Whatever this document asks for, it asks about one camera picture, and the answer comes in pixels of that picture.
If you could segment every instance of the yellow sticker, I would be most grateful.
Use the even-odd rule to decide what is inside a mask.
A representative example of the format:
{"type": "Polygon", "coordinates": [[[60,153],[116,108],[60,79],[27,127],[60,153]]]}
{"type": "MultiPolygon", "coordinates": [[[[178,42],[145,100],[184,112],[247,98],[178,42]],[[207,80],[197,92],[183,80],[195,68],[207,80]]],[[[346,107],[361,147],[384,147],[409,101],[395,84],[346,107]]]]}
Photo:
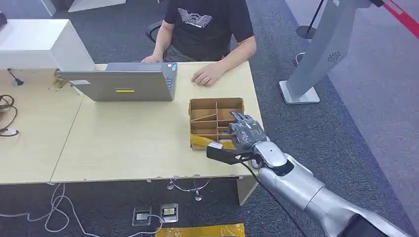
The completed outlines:
{"type": "Polygon", "coordinates": [[[135,92],[134,90],[115,90],[117,93],[125,93],[125,92],[130,92],[130,93],[133,93],[133,92],[135,92]]]}

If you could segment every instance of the laptop lid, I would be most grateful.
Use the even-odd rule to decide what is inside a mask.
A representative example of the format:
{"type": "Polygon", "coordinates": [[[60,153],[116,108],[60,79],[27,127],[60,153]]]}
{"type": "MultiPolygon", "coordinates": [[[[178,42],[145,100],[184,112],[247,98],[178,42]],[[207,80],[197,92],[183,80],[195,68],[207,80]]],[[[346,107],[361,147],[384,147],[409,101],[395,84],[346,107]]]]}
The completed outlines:
{"type": "Polygon", "coordinates": [[[162,72],[62,71],[58,74],[94,101],[172,101],[162,72]]]}

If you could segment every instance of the speaker grille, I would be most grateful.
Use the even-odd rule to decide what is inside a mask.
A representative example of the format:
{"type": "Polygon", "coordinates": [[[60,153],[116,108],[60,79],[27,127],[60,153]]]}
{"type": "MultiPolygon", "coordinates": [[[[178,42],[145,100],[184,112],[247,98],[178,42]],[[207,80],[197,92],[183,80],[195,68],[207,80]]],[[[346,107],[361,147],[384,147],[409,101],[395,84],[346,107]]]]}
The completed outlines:
{"type": "Polygon", "coordinates": [[[333,52],[333,53],[329,54],[329,56],[328,56],[328,62],[329,62],[329,63],[334,63],[334,62],[336,62],[339,58],[340,58],[340,52],[335,51],[335,52],[333,52]]]}

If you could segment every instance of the black t-shirt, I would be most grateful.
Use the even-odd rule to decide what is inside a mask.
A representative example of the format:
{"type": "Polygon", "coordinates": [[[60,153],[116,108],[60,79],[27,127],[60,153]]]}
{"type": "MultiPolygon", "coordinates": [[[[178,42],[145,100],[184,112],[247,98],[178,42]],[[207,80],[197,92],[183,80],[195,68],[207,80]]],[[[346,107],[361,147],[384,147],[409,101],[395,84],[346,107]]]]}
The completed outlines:
{"type": "Polygon", "coordinates": [[[174,24],[171,44],[197,61],[218,61],[237,42],[253,36],[246,0],[169,0],[165,21],[174,24]]]}

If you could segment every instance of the black pole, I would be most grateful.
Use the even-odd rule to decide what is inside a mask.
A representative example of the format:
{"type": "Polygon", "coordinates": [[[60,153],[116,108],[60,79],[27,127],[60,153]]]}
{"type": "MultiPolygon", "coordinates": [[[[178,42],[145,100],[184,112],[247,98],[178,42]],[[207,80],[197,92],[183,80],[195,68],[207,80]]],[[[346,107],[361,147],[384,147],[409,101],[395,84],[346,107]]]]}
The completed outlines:
{"type": "Polygon", "coordinates": [[[313,19],[311,19],[310,26],[299,26],[297,27],[297,35],[300,37],[303,37],[304,39],[313,39],[314,34],[316,33],[316,28],[313,27],[314,21],[316,20],[317,15],[319,14],[320,8],[322,8],[323,2],[325,0],[321,0],[319,6],[317,7],[316,13],[313,16],[313,19]]]}
{"type": "Polygon", "coordinates": [[[314,14],[314,16],[313,16],[313,19],[311,20],[310,25],[308,26],[307,33],[308,33],[308,32],[310,31],[310,29],[312,28],[313,23],[314,23],[314,20],[316,20],[317,14],[319,14],[319,11],[320,11],[320,8],[321,8],[321,7],[322,7],[322,5],[323,5],[323,2],[324,2],[324,0],[321,0],[321,1],[320,1],[319,6],[317,7],[316,13],[315,13],[315,14],[314,14]]]}

